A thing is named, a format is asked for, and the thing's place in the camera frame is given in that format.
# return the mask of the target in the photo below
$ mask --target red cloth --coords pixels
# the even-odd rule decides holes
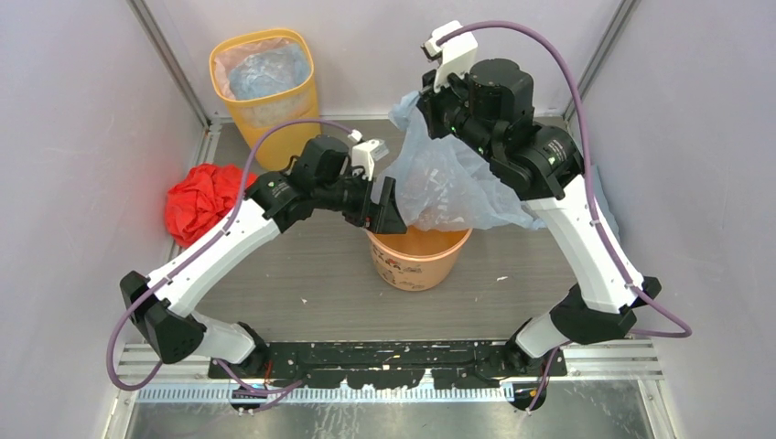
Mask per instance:
[[[165,227],[175,242],[187,248],[234,207],[243,172],[235,165],[203,164],[167,192]],[[248,185],[256,175],[248,176]]]

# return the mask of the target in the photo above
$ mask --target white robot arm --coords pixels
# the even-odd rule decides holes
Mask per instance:
[[[120,282],[129,307],[148,286],[168,280],[132,315],[132,321],[162,362],[176,363],[196,354],[223,359],[238,373],[251,374],[264,364],[266,345],[247,325],[227,324],[195,308],[224,274],[247,255],[278,237],[314,209],[341,211],[345,220],[375,233],[404,233],[395,204],[392,178],[386,178],[379,203],[372,203],[374,162],[386,153],[382,141],[353,147],[328,136],[307,142],[290,169],[262,174],[245,191],[233,220],[233,209],[177,258],[151,272],[137,272]],[[203,252],[217,234],[222,236]],[[170,280],[168,274],[188,264]]]
[[[595,343],[624,337],[643,305],[612,261],[596,230],[585,190],[582,156],[571,136],[534,121],[533,78],[507,59],[475,63],[477,41],[453,21],[436,29],[422,46],[439,66],[423,77],[417,107],[431,138],[454,135],[490,164],[490,171],[515,190],[544,220],[568,260],[577,284],[548,313],[526,322],[512,336],[515,362],[539,359],[568,341]],[[645,278],[628,261],[605,219],[601,226],[636,287],[654,298],[655,278]]]

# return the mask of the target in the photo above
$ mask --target blue plastic bag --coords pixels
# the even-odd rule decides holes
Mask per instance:
[[[428,138],[426,121],[412,92],[395,105],[391,122],[406,131],[402,151],[377,178],[396,179],[402,219],[420,230],[490,229],[517,224],[539,229],[544,223],[526,210],[514,191],[499,181],[488,163],[452,135]],[[380,187],[372,192],[377,199]]]
[[[291,90],[309,76],[305,51],[291,43],[244,59],[229,72],[229,87],[238,101],[248,101]]]

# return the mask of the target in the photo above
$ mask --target metal frame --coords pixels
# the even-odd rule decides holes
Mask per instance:
[[[192,157],[191,163],[189,164],[189,169],[203,163],[212,163],[220,137],[220,121],[213,121],[210,126],[206,126],[202,139],[197,146],[197,152]],[[183,249],[172,241],[167,254],[167,260],[172,261],[182,251]],[[126,436],[138,394],[139,392],[136,391],[118,391],[115,400],[113,400],[113,407],[111,407],[111,411],[108,415],[108,421],[105,424],[105,429],[102,434],[103,438],[114,439],[124,438]]]
[[[180,89],[180,92],[183,93],[183,97],[186,99],[186,102],[189,103],[189,107],[191,107],[191,110],[197,116],[199,122],[202,123],[202,126],[209,126],[210,118],[205,112],[205,107],[202,106],[202,102],[199,101],[197,93],[194,92],[191,83],[186,78],[183,68],[180,67],[178,59],[175,58],[175,54],[167,43],[167,39],[162,33],[162,29],[154,19],[154,15],[148,8],[146,0],[126,0],[126,3],[132,9],[132,12],[135,13],[137,21],[140,22],[140,26],[148,35],[148,39],[156,49],[156,53],[159,54],[162,62],[164,62],[170,76],[172,76],[173,81]]]
[[[657,387],[660,391],[663,405],[665,406],[665,413],[668,416],[668,420],[673,428],[674,438],[685,437],[682,420],[677,417],[676,400],[674,399],[672,391],[669,388],[668,381],[659,381],[657,383]]]
[[[582,73],[577,84],[579,94],[583,100],[590,90],[593,80],[598,76],[604,61],[620,38],[622,30],[628,24],[628,20],[631,18],[633,12],[636,10],[636,6],[638,6],[640,2],[641,0],[620,1],[617,11],[615,11],[614,16],[611,18],[611,21],[604,32],[604,36],[601,38],[596,51],[593,53],[593,58],[590,59],[587,67],[585,67],[585,71]],[[563,112],[564,120],[567,122],[570,121],[576,112],[577,107],[574,105],[574,101],[570,100],[566,106],[566,110]]]
[[[596,345],[570,345],[562,350],[566,357],[568,375],[553,377],[553,381],[585,380],[662,380],[663,371],[657,359],[657,352],[649,339],[612,340]],[[117,372],[122,380],[135,381],[146,377],[159,361],[158,356],[147,344],[129,344],[119,360]],[[161,384],[213,384],[228,380],[208,378],[210,359],[189,356],[176,364],[165,365],[156,375],[154,383]],[[535,377],[513,377],[504,383],[534,382]],[[252,384],[263,384],[264,380],[246,380]],[[433,384],[427,373],[420,384]]]
[[[553,377],[557,381],[636,380],[639,385],[652,432],[655,438],[675,438],[672,418],[663,391],[663,372],[657,352],[649,339],[613,340],[596,345],[571,345],[560,354],[566,357],[568,375]],[[122,380],[141,380],[158,361],[147,344],[124,347],[119,360],[118,375]],[[129,429],[132,412],[139,403],[201,403],[231,402],[231,390],[237,384],[231,380],[214,380],[207,376],[210,359],[190,356],[183,361],[163,366],[154,381],[137,392],[119,392],[106,427],[106,438],[121,438]],[[264,380],[247,380],[263,384]],[[513,383],[536,382],[534,377],[504,380],[499,388],[435,390],[429,371],[412,389],[377,391],[370,387],[354,390],[347,384],[339,389],[296,389],[282,404],[307,403],[404,403],[404,402],[503,402],[513,396]]]
[[[665,395],[662,390],[663,384],[659,381],[640,380],[639,391],[644,408],[647,411],[647,418],[652,427],[652,434],[655,439],[675,439],[676,431],[668,413],[668,407],[665,401]]]
[[[350,115],[332,115],[332,114],[321,114],[321,119],[326,119],[327,121],[388,121],[388,115],[387,114],[350,114]],[[224,116],[220,113],[216,112],[216,119],[221,124],[226,123],[234,123],[234,118],[230,115]]]

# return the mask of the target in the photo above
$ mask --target cable connector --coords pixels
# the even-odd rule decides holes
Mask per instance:
[[[354,143],[359,144],[361,143],[361,139],[363,139],[363,134],[361,134],[361,131],[359,130],[353,130],[348,134],[348,138]]]
[[[363,167],[363,177],[372,180],[374,177],[374,163],[388,155],[388,147],[381,139],[371,139],[353,146],[350,151],[350,163],[353,167]]]

